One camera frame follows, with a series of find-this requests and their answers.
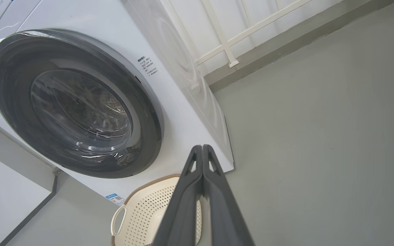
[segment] front-loading washing machine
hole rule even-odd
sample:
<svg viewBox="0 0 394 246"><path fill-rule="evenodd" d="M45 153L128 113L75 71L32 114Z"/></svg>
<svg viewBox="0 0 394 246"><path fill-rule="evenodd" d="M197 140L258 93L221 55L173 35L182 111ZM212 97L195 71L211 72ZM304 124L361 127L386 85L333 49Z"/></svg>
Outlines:
<svg viewBox="0 0 394 246"><path fill-rule="evenodd" d="M194 145L233 169L223 112L160 1L0 13L0 129L33 154L116 203L180 173Z"/></svg>

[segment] metal railing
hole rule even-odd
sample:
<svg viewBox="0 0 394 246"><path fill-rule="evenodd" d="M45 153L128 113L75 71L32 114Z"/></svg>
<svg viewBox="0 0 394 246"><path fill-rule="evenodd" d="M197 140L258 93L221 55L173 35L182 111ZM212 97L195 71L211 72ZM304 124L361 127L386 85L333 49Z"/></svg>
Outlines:
<svg viewBox="0 0 394 246"><path fill-rule="evenodd" d="M268 16L264 20L261 20L260 22L252 25L252 20L250 17L250 12L247 8L245 0L241 0L242 8L244 10L244 13L246 13L246 18L247 18L247 25L249 28L241 32L240 34L236 35L232 39L228 40L222 30L222 27L220 25L220 21L217 18L217 15L215 14L214 8L211 5L210 0L201 0L206 12L208 13L209 19L212 23L212 26L214 27L215 32L217 33L217 36L221 42L221 45L218 46L217 48L214 48L213 50L209 51L208 53L204 54L203 56L199 57L197 60L194 61L194 66L198 66L202 64L203 62L207 61L211 57L217 55L218 53L225 51L226 55L229 59L229 67L233 67L236 64L238 64L238 60L236 60L235 56L233 55L231 46L238 43L239 41L245 39L246 37L252 35L256 31L260 30L261 28L265 27L266 25L274 22L275 20L278 20L282 16L290 13L291 11L299 8L300 6L304 5L305 3L308 3L311 0L297 0L290 5L286 6L285 8L280 8L280 0L275 0L276 1L276 6L278 8L278 11L273 13L272 15ZM186 39L188 39L188 43L191 46L190 48L192 51L198 55L197 48L194 44L194 41L191 39L188 31L186 30L185 26L183 25L182 21L180 20L179 16L177 15L175 8L172 6L171 1L167 1L168 4L170 5L171 9L173 10L173 14L175 15L174 17L178 20L180 28L183 30Z"/></svg>

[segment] blue and white sticker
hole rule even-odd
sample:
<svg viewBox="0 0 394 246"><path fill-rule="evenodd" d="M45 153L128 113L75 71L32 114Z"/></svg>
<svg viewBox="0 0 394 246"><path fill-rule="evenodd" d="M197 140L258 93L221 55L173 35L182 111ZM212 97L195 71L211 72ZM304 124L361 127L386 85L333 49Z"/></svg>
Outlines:
<svg viewBox="0 0 394 246"><path fill-rule="evenodd" d="M106 198L111 200L113 203L115 203L118 206L122 206L125 201L122 197L118 196L117 194L108 195L106 196Z"/></svg>

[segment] perforated basket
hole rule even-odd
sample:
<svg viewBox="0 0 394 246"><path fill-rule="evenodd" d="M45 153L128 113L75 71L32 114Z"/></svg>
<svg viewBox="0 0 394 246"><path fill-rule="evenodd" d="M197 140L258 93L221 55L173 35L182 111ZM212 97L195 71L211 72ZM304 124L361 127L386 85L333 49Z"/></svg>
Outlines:
<svg viewBox="0 0 394 246"><path fill-rule="evenodd" d="M112 218L112 246L150 245L164 217L166 207L171 199L179 174L166 176L133 191ZM118 232L115 232L115 220L124 209L124 218ZM201 205L197 201L196 244L201 234Z"/></svg>

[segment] baseboard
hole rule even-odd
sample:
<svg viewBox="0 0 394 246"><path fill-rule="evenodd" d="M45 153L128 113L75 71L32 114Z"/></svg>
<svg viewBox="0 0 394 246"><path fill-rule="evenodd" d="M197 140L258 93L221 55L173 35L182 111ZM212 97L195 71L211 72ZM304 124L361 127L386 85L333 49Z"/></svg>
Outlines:
<svg viewBox="0 0 394 246"><path fill-rule="evenodd" d="M394 0L344 0L239 56L238 65L229 68L226 64L206 75L205 80L216 92L392 3Z"/></svg>

